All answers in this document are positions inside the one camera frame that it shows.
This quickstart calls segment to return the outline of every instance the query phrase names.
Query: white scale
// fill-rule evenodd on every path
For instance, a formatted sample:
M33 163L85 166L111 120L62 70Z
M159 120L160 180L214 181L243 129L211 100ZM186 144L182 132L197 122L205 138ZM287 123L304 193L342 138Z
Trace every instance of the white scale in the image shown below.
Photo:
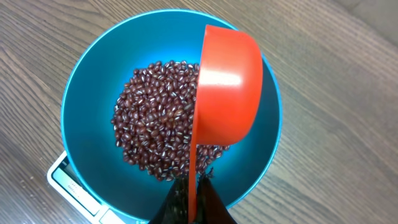
M62 197L71 203L93 224L146 224L125 215L118 214L101 204L80 184L74 173L67 152L64 151L47 172L47 180Z

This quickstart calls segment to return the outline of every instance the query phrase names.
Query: blue bowl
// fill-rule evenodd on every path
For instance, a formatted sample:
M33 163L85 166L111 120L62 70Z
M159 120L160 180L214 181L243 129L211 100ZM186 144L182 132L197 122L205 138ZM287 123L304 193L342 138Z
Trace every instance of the blue bowl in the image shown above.
M116 99L135 68L158 60L199 63L207 24L236 30L217 17L189 10L134 16L98 37L70 75L61 109L62 138L70 163L94 197L128 217L150 220L172 183L158 182L138 166L123 162L109 122ZM212 163L212 183L228 208L261 180L279 141L282 105L265 57L263 68L261 102L253 127Z

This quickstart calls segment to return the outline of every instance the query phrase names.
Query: wooden table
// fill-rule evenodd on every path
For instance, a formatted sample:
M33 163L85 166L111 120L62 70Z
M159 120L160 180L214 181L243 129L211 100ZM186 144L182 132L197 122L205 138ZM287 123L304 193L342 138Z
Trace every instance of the wooden table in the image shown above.
M251 34L279 82L279 150L239 223L397 223L398 48L331 0L1 0L0 223L87 222L45 178L63 89L107 28L169 7Z

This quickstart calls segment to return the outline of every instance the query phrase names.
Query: pile of beans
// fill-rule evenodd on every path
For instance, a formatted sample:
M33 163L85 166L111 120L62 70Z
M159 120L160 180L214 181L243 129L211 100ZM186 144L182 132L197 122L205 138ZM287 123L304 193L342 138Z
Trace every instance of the pile of beans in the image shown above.
M114 107L116 146L123 159L159 181L187 174L199 64L173 60L135 69ZM196 170L229 146L197 146Z

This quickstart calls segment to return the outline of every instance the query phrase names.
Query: orange plastic cup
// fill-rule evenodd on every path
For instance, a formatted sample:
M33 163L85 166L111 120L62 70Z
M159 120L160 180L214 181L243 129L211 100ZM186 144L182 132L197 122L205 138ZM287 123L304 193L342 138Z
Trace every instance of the orange plastic cup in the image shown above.
M196 217L196 146L230 145L249 132L260 102L261 51L244 32L206 26L193 119L188 221Z

